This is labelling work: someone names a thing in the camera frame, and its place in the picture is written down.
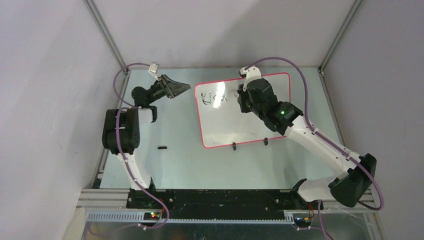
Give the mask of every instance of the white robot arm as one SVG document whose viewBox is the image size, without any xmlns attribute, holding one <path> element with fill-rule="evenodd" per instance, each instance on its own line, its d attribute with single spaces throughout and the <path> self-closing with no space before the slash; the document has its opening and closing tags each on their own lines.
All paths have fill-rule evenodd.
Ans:
<svg viewBox="0 0 424 240">
<path fill-rule="evenodd" d="M 335 143 L 319 132 L 296 106 L 278 101 L 272 86 L 262 78 L 256 66 L 244 67 L 239 73 L 246 78 L 237 90 L 241 112 L 253 112 L 271 131 L 287 136 L 319 156 L 334 173 L 316 180 L 302 179 L 293 188 L 299 196 L 305 202 L 335 199 L 354 207 L 371 185 L 371 180 L 354 161 L 374 177 L 376 159 L 370 154 L 360 156 Z"/>
</svg>

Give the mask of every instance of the purple cable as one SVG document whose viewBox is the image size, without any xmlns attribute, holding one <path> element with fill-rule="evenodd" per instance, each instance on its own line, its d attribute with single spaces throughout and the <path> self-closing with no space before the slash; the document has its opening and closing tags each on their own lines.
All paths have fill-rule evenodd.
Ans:
<svg viewBox="0 0 424 240">
<path fill-rule="evenodd" d="M 323 218 L 322 218 L 322 216 L 321 216 L 321 204 L 323 203 L 323 201 L 322 200 L 319 200 L 318 201 L 318 218 L 319 218 L 319 223 L 321 224 L 321 231 L 322 231 L 322 233 L 324 234 L 324 237 L 325 237 L 325 239 L 326 240 L 329 240 L 329 238 L 327 237 L 327 232 L 326 232 L 326 229 L 325 229 L 325 227 L 324 227 L 324 222 L 323 222 Z"/>
<path fill-rule="evenodd" d="M 319 227 L 316 227 L 316 226 L 311 226 L 310 228 L 309 227 L 298 227 L 296 224 L 295 225 L 292 225 L 293 227 L 295 227 L 296 229 L 297 228 L 299 228 L 299 230 L 311 230 L 311 229 L 315 229 L 315 230 L 319 230 L 319 231 L 323 231 L 321 228 L 319 228 Z M 331 240 L 334 240 L 334 238 L 327 232 L 327 231 L 325 231 L 325 234 L 331 239 Z"/>
<path fill-rule="evenodd" d="M 257 61 L 255 61 L 254 63 L 246 66 L 244 69 L 247 70 L 248 68 L 252 67 L 253 65 L 256 65 L 258 63 L 261 63 L 263 61 L 267 61 L 267 60 L 281 60 L 284 62 L 287 62 L 289 64 L 291 64 L 300 74 L 300 77 L 302 78 L 303 81 L 303 86 L 304 86 L 304 92 L 305 92 L 305 103 L 304 103 L 304 116 L 305 116 L 305 123 L 306 125 L 310 128 L 310 130 L 313 132 L 315 130 L 315 128 L 312 126 L 311 121 L 309 120 L 309 115 L 308 115 L 308 87 L 307 87 L 307 83 L 306 83 L 306 78 L 305 75 L 303 74 L 302 70 L 292 61 L 283 58 L 283 57 L 278 57 L 278 56 L 270 56 L 270 57 L 264 57 L 261 58 Z M 340 147 L 338 147 L 333 141 L 331 141 L 330 139 L 326 138 L 325 136 L 323 136 L 321 133 L 319 133 L 318 131 L 315 132 L 315 134 L 321 138 L 324 142 L 326 142 L 327 144 L 329 144 L 330 146 L 332 146 L 333 148 L 335 148 L 337 151 L 339 151 L 343 156 L 345 156 L 346 158 L 349 157 L 349 154 L 347 152 L 345 152 L 343 149 L 341 149 Z M 377 182 L 375 181 L 374 177 L 370 174 L 370 172 L 368 172 L 367 169 L 365 169 L 364 166 L 362 166 L 358 161 L 356 161 L 353 157 L 349 157 L 349 160 L 352 161 L 352 163 L 354 163 L 355 165 L 357 165 L 364 173 L 365 175 L 369 178 L 369 180 L 371 181 L 371 183 L 374 185 L 375 190 L 377 191 L 378 194 L 378 198 L 380 199 L 380 206 L 379 207 L 372 207 L 370 205 L 367 205 L 361 201 L 359 201 L 359 204 L 371 209 L 371 210 L 381 210 L 384 208 L 384 198 L 383 198 L 383 193 L 379 187 L 379 185 L 377 184 Z"/>
<path fill-rule="evenodd" d="M 112 234 L 115 234 L 115 233 L 117 233 L 117 232 L 119 232 L 119 231 L 121 231 L 123 229 L 129 228 L 129 227 L 135 227 L 135 226 L 138 226 L 138 225 L 139 225 L 138 223 L 131 223 L 131 224 L 127 224 L 127 225 L 121 226 L 120 228 L 117 228 L 115 230 L 112 230 L 112 231 L 109 231 L 109 232 L 106 232 L 106 233 L 94 233 L 92 231 L 92 229 L 91 229 L 92 228 L 92 223 L 90 223 L 88 225 L 88 232 L 91 235 L 96 236 L 96 237 L 106 237 L 106 236 L 110 236 Z"/>
<path fill-rule="evenodd" d="M 124 152 L 122 151 L 122 147 L 121 147 L 121 140 L 120 140 L 120 136 L 119 136 L 119 119 L 122 113 L 122 110 L 124 109 L 128 109 L 128 107 L 121 107 L 118 110 L 118 113 L 116 114 L 116 125 L 115 125 L 115 130 L 116 130 L 116 144 L 118 146 L 118 150 L 119 153 L 122 155 L 123 160 L 127 160 L 128 158 L 125 156 Z M 162 227 L 166 222 L 168 222 L 168 220 L 170 219 L 170 211 L 168 210 L 168 207 L 165 205 L 165 203 L 163 203 L 161 200 L 159 200 L 157 197 L 153 196 L 150 192 L 148 192 L 134 177 L 133 173 L 131 172 L 130 169 L 130 165 L 128 164 L 127 161 L 125 161 L 125 167 L 126 170 L 128 170 L 129 175 L 131 176 L 131 179 L 135 182 L 135 184 L 137 184 L 137 186 L 149 197 L 151 197 L 152 199 L 154 199 L 156 202 L 160 203 L 160 205 L 162 205 L 162 207 L 165 209 L 166 211 L 166 219 L 165 221 L 159 223 L 159 224 L 155 224 L 153 226 L 145 226 L 142 225 L 144 228 L 146 229 L 157 229 Z"/>
<path fill-rule="evenodd" d="M 116 75 L 115 78 L 113 79 L 113 90 L 115 91 L 116 96 L 123 102 L 126 103 L 128 106 L 134 107 L 134 105 L 132 105 L 131 103 L 125 101 L 118 93 L 117 87 L 116 87 L 116 83 L 117 83 L 117 79 L 118 79 L 118 75 L 125 69 L 132 67 L 132 66 L 136 66 L 136 65 L 141 65 L 141 66 L 146 66 L 146 67 L 150 67 L 149 64 L 146 63 L 142 63 L 142 62 L 135 62 L 135 63 L 131 63 L 126 65 L 125 67 L 121 68 L 121 70 L 119 70 Z"/>
<path fill-rule="evenodd" d="M 122 147 L 121 147 L 121 139 L 120 139 L 120 135 L 119 135 L 119 120 L 120 120 L 120 116 L 121 116 L 121 113 L 122 113 L 122 110 L 127 110 L 127 109 L 129 109 L 128 107 L 121 107 L 121 108 L 119 108 L 118 109 L 118 112 L 117 112 L 117 114 L 116 114 L 116 125 L 115 125 L 115 130 L 116 130 L 116 144 L 117 144 L 117 146 L 118 146 L 118 150 L 119 150 L 119 153 L 122 155 L 122 158 L 124 159 L 124 161 L 125 160 L 127 160 L 128 158 L 125 156 L 125 154 L 124 154 L 124 151 L 122 150 Z M 117 229 L 115 229 L 115 230 L 113 230 L 113 231 L 110 231 L 110 232 L 107 232 L 107 233 L 94 233 L 94 232 L 92 232 L 92 230 L 91 230 L 91 224 L 88 226 L 88 232 L 91 234 L 91 235 L 93 235 L 93 236 L 98 236 L 98 237 L 105 237 L 105 236 L 109 236 L 109 235 L 112 235 L 112 234 L 114 234 L 114 233 L 117 233 L 117 232 L 119 232 L 119 231 L 121 231 L 121 230 L 123 230 L 123 229 L 126 229 L 126 228 L 129 228 L 129 227 L 135 227 L 135 226 L 139 226 L 139 227 L 143 227 L 144 229 L 157 229 L 157 228 L 160 228 L 160 227 L 162 227 L 166 222 L 168 222 L 168 220 L 170 219 L 170 211 L 169 211 L 169 209 L 168 209 L 168 207 L 165 205 L 165 203 L 163 203 L 161 200 L 159 200 L 157 197 L 155 197 L 155 196 L 153 196 L 150 192 L 148 192 L 137 180 L 136 180 L 136 178 L 134 177 L 134 175 L 133 175 L 133 173 L 131 172 L 131 169 L 130 169 L 130 165 L 128 164 L 128 162 L 126 161 L 125 162 L 125 167 L 126 167 L 126 170 L 128 171 L 128 173 L 129 173 L 129 175 L 130 175 L 130 177 L 131 177 L 131 179 L 135 182 L 135 184 L 137 184 L 137 186 L 146 194 L 146 195 L 148 195 L 149 197 L 151 197 L 152 199 L 154 199 L 156 202 L 158 202 L 158 203 L 160 203 L 160 205 L 162 205 L 162 207 L 165 209 L 165 211 L 166 211 L 166 219 L 163 221 L 163 222 L 161 222 L 161 223 L 157 223 L 157 224 L 155 224 L 155 225 L 153 225 L 153 226 L 146 226 L 146 225 L 143 225 L 143 224 L 141 224 L 141 223 L 130 223 L 130 224 L 127 224 L 127 225 L 124 225 L 124 226 L 122 226 L 122 227 L 120 227 L 120 228 L 117 228 Z"/>
</svg>

